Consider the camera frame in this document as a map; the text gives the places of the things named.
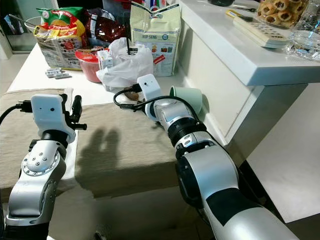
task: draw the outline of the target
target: kitchen counter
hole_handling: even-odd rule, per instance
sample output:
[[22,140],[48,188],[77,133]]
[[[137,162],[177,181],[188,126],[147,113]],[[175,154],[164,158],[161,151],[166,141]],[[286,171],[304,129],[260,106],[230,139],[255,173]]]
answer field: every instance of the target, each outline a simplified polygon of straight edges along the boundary
[[[249,0],[237,4],[257,8]],[[205,0],[180,0],[181,17],[208,48],[246,86],[305,84],[320,82],[320,63],[287,55],[281,49],[258,46],[233,25],[227,7]],[[245,16],[255,13],[237,10]],[[275,28],[284,36],[290,31]]]

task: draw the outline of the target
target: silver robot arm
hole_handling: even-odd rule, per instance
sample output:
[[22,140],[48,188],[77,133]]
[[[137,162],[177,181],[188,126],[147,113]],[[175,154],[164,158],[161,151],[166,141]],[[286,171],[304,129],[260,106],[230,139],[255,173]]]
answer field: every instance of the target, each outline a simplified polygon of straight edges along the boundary
[[65,109],[67,95],[37,94],[31,98],[38,126],[37,140],[21,163],[21,175],[13,187],[5,218],[5,240],[45,240],[48,236],[58,183],[66,171],[66,148],[75,140],[82,113],[76,96],[72,115]]
[[[138,83],[146,100],[161,93],[153,75]],[[147,104],[145,111],[161,123],[176,149],[184,200],[203,210],[217,240],[298,240],[270,211],[241,194],[231,157],[185,104],[161,99]]]

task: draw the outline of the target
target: green cup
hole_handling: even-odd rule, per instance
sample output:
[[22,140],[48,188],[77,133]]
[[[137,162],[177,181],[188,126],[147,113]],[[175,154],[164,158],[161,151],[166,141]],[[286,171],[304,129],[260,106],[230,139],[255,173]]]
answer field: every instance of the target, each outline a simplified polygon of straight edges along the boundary
[[200,89],[172,86],[170,89],[170,96],[186,100],[194,109],[196,114],[200,113],[202,108],[202,93]]

